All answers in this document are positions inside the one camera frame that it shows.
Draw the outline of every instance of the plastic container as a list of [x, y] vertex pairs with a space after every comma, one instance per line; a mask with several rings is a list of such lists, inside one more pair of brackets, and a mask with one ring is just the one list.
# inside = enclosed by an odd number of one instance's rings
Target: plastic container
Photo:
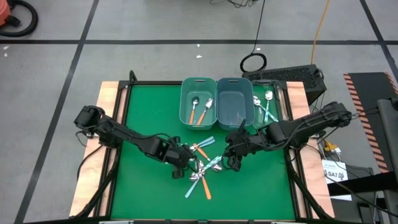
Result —
[[[267, 108], [267, 100], [265, 99], [266, 91], [272, 91], [272, 99], [269, 101], [268, 111], [272, 114], [278, 121], [283, 119], [282, 108], [281, 108], [281, 91], [282, 85], [277, 80], [254, 80], [252, 82], [253, 95], [258, 97], [261, 101], [261, 105]], [[272, 124], [273, 121], [271, 117], [268, 117], [268, 122], [264, 122], [265, 111], [260, 109], [260, 107], [254, 107], [255, 119], [253, 122], [253, 127], [256, 129], [263, 128]]]
[[[191, 77], [186, 78], [181, 86], [180, 120], [189, 129], [207, 130], [217, 121], [217, 82], [211, 78]], [[192, 99], [199, 97], [199, 103], [195, 107], [193, 123], [189, 124], [192, 112]], [[213, 99], [213, 106], [207, 110], [201, 125], [197, 122], [205, 110], [206, 102]]]
[[225, 130], [238, 129], [243, 119], [246, 126], [254, 121], [253, 91], [245, 78], [222, 78], [217, 83], [217, 118]]

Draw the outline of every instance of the gray floor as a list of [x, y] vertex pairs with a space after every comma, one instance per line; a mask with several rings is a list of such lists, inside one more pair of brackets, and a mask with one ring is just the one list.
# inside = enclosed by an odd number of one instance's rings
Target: gray floor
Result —
[[[0, 223], [13, 223], [42, 148], [55, 106], [94, 0], [29, 0], [39, 26], [21, 44], [0, 37]], [[398, 40], [398, 2], [366, 1], [385, 40]], [[207, 0], [99, 0], [88, 40], [252, 40], [261, 11], [235, 9]], [[261, 40], [312, 40], [326, 1], [267, 1]], [[22, 19], [30, 16], [15, 9]], [[332, 1], [320, 40], [377, 40], [359, 1]], [[49, 40], [50, 44], [23, 44]], [[183, 80], [191, 76], [240, 77], [239, 63], [252, 44], [84, 45], [55, 129], [25, 222], [67, 218], [84, 148], [76, 141], [73, 120], [83, 105], [96, 103], [102, 81], [125, 80], [133, 69], [139, 80]], [[267, 68], [310, 63], [311, 45], [258, 45]], [[398, 57], [398, 46], [388, 46]], [[248, 61], [247, 70], [258, 67]], [[343, 73], [392, 70], [380, 45], [318, 45], [316, 65], [328, 87], [323, 104], [340, 101], [355, 112]], [[330, 136], [351, 165], [377, 170], [358, 120]]]

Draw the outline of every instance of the wooden board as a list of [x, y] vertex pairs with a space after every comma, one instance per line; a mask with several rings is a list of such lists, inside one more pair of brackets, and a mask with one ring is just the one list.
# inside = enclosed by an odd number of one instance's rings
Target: wooden board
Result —
[[[101, 90], [99, 92], [97, 106], [102, 107], [108, 116], [112, 116], [113, 114], [116, 93], [118, 90], [118, 83], [119, 82], [103, 82]], [[303, 83], [287, 82], [287, 89], [288, 89], [290, 107], [292, 109], [293, 118], [297, 119], [302, 116], [310, 114]], [[120, 109], [117, 118], [118, 122], [121, 122], [121, 115], [125, 99], [126, 99], [126, 91], [124, 90], [120, 102]], [[317, 148], [317, 143], [315, 140], [310, 140], [308, 144]], [[87, 156], [98, 146], [99, 146], [98, 138], [88, 140], [85, 156]], [[95, 155], [93, 155], [92, 158], [88, 159], [81, 168], [80, 178], [77, 183], [75, 196], [73, 198], [73, 203], [70, 210], [70, 215], [76, 215], [78, 212], [80, 212], [97, 190], [101, 177], [104, 155], [105, 155], [105, 149], [100, 150]], [[322, 206], [322, 208], [327, 212], [327, 214], [334, 217], [333, 207], [331, 206], [329, 191], [326, 185], [325, 176], [323, 174], [322, 161], [320, 159], [319, 153], [317, 153], [314, 149], [305, 147], [301, 150], [300, 155], [302, 157], [303, 169], [304, 169], [305, 180], [307, 183], [308, 190], [311, 192], [311, 194], [314, 196], [317, 202]], [[111, 156], [111, 162], [109, 163], [108, 170], [112, 166], [112, 163], [113, 163], [113, 156]], [[109, 188], [107, 188], [107, 190], [105, 190], [103, 194], [103, 201], [99, 213], [100, 215], [105, 215], [106, 204], [108, 202], [108, 194], [109, 194]], [[303, 198], [301, 192], [298, 189], [297, 189], [297, 197], [298, 197], [300, 216], [305, 217], [305, 207], [303, 203]]]

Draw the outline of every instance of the vacuum cleaner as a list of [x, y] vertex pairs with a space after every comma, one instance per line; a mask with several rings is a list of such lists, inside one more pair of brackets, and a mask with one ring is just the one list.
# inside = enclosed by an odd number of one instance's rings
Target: vacuum cleaner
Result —
[[[13, 27], [20, 26], [21, 21], [18, 18], [11, 15], [11, 10], [13, 10], [16, 5], [26, 7], [32, 14], [32, 20], [24, 30], [16, 32], [3, 31], [2, 29], [6, 26], [13, 26]], [[25, 36], [27, 34], [30, 34], [36, 29], [38, 21], [39, 17], [37, 15], [36, 10], [28, 2], [22, 0], [0, 0], [0, 36], [5, 36], [5, 37]]]

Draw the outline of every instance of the wooden table frame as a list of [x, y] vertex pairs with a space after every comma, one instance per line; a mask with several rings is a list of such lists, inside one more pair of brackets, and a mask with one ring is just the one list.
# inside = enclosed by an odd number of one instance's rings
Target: wooden table frame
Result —
[[[163, 85], [174, 82], [161, 82]], [[130, 88], [127, 88], [128, 82], [103, 82], [99, 91], [97, 106], [102, 107], [108, 116], [112, 116], [117, 122], [123, 123], [123, 114], [127, 108], [128, 92]], [[310, 110], [307, 103], [307, 97], [305, 96], [305, 90], [302, 82], [287, 82], [287, 94], [290, 101], [291, 116], [293, 119], [300, 118], [302, 116], [310, 114]], [[311, 139], [308, 145], [317, 148], [317, 142]], [[98, 144], [98, 138], [89, 139], [87, 141], [87, 147], [85, 151], [85, 157], [95, 150], [100, 145]], [[82, 166], [80, 171], [80, 178], [78, 180], [75, 196], [73, 198], [72, 207], [70, 210], [70, 216], [79, 213], [91, 199], [93, 194], [98, 189], [100, 181], [104, 178], [104, 168], [109, 171], [112, 164], [116, 149], [102, 149], [96, 154], [92, 155], [85, 164]], [[326, 178], [323, 173], [322, 161], [319, 153], [315, 150], [305, 147], [300, 151], [300, 156], [293, 162], [294, 168], [301, 176], [304, 176], [307, 189], [313, 195], [315, 200], [321, 205], [324, 211], [330, 216], [334, 217], [333, 207], [329, 196], [328, 187], [326, 184]], [[105, 216], [109, 214], [108, 202], [112, 199], [110, 193], [110, 185], [103, 193], [101, 200], [101, 206], [99, 209], [94, 210], [90, 216]], [[310, 212], [309, 206], [304, 200], [303, 195], [299, 188], [295, 186], [295, 194], [297, 196], [298, 214], [300, 218], [316, 218], [317, 215], [312, 210]]]

